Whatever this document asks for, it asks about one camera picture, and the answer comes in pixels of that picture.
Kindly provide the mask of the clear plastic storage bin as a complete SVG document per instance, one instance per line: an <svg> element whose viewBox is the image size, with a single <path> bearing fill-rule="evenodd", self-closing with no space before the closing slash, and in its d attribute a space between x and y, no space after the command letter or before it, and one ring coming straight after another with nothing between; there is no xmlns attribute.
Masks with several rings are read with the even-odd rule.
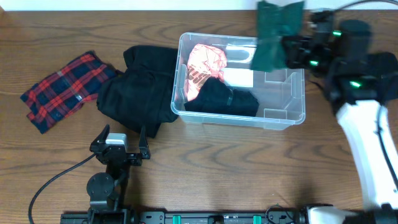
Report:
<svg viewBox="0 0 398 224"><path fill-rule="evenodd" d="M186 123L215 123L283 130L305 120L305 76L302 69L280 69L271 72L254 71L254 86L231 89L250 91L258 100L255 117L186 111L188 73L187 62L196 44L217 47L227 58L226 68L250 69L256 50L255 37L200 34L186 32L180 36L171 110Z"/></svg>

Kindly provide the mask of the dark navy garment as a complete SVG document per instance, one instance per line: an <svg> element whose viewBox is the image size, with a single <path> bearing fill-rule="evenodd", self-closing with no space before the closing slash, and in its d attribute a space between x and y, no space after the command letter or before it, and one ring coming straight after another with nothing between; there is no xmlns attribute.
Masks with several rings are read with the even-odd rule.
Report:
<svg viewBox="0 0 398 224"><path fill-rule="evenodd" d="M209 78L194 100L184 104L186 111L255 117L259 108L250 91L231 89L219 78Z"/></svg>

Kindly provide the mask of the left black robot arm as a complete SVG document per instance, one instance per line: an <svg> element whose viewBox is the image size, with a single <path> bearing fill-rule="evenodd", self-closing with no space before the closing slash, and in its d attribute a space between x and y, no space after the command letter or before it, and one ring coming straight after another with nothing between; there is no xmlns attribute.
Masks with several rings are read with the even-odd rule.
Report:
<svg viewBox="0 0 398 224"><path fill-rule="evenodd" d="M106 166L105 172L92 176L86 190L90 196L90 208L96 212L119 210L123 203L129 171L132 166L141 166L151 157L146 138L146 127L141 128L139 152L127 152L125 134L110 133L107 124L90 145L96 159Z"/></svg>

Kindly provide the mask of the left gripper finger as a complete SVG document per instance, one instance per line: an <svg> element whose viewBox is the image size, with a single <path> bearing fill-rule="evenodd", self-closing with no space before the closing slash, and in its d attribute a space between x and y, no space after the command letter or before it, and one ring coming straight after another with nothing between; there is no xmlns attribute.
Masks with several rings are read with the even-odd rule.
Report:
<svg viewBox="0 0 398 224"><path fill-rule="evenodd" d="M147 142L145 126L141 127L141 133L140 133L140 138L139 138L139 150L140 150L142 159L150 159L151 153L150 153L149 145Z"/></svg>
<svg viewBox="0 0 398 224"><path fill-rule="evenodd" d="M109 135L109 130L110 130L110 126L109 126L109 124L107 124L104 127L104 129L102 130L102 132L100 132L100 134L96 138L96 142L98 144L104 144L106 142L106 139Z"/></svg>

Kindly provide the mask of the pink printed shirt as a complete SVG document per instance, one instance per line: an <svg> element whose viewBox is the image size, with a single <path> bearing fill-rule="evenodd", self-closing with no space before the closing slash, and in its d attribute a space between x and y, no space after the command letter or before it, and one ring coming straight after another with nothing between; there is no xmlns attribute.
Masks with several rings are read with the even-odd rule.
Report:
<svg viewBox="0 0 398 224"><path fill-rule="evenodd" d="M223 50L204 44L196 44L187 62L187 100L194 100L207 79L219 78L224 81L223 69L227 66Z"/></svg>

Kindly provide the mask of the dark green cloth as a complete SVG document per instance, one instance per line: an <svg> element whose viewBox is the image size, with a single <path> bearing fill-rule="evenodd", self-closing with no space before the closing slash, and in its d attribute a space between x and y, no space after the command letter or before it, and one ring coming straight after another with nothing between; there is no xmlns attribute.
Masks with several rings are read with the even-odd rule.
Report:
<svg viewBox="0 0 398 224"><path fill-rule="evenodd" d="M257 2L257 47L251 70L271 72L287 67L282 38L300 33L304 5L301 0Z"/></svg>

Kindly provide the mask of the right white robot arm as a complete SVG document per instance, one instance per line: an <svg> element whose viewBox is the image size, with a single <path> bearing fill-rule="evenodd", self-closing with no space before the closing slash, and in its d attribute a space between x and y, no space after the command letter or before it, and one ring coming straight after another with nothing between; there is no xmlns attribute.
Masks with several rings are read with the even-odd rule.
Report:
<svg viewBox="0 0 398 224"><path fill-rule="evenodd" d="M311 15L311 36L284 37L289 68L304 68L323 80L330 103L349 142L361 184L363 209L306 206L297 223L396 223L397 150L388 123L387 103L397 98L397 58L371 54L371 27L345 20L333 25L334 12Z"/></svg>

